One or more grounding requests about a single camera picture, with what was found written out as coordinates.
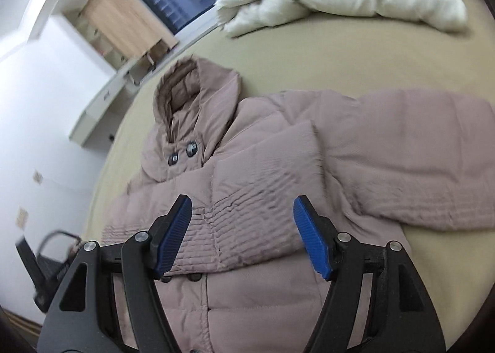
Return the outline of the mauve puffer jacket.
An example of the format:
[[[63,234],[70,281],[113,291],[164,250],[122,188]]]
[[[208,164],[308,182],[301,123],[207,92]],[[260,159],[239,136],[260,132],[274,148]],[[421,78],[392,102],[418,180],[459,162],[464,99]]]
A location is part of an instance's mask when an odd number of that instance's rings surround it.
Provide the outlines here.
[[[300,352],[328,289],[293,218],[297,196],[361,242],[403,225],[494,225],[494,110],[425,89],[357,98],[332,90],[241,98],[240,74],[177,61],[153,95],[137,175],[106,214],[124,242],[192,201],[168,281],[157,285],[183,352]]]

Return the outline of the folding metal stool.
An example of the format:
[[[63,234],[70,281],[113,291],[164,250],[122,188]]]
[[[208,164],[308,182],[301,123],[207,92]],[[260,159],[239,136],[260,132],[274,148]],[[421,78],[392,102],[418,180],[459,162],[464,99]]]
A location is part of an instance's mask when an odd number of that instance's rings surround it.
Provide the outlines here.
[[[170,47],[164,41],[159,41],[146,51],[127,73],[132,83],[138,86],[148,73],[155,70],[169,52]]]

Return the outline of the beige left curtain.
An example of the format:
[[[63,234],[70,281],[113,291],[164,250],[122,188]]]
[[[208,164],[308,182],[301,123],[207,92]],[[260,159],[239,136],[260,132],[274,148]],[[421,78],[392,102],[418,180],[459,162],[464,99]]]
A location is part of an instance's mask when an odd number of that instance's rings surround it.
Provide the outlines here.
[[[88,0],[82,15],[127,58],[141,57],[159,42],[179,41],[142,0]]]

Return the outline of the white wall desk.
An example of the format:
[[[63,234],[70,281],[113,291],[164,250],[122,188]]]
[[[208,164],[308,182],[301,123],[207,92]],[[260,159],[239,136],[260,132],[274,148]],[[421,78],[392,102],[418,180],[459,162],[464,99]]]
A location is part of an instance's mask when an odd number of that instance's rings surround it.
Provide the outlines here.
[[[84,108],[70,132],[69,140],[83,147],[108,111],[124,115],[144,80],[155,68],[156,64],[145,58],[131,58],[125,62]]]

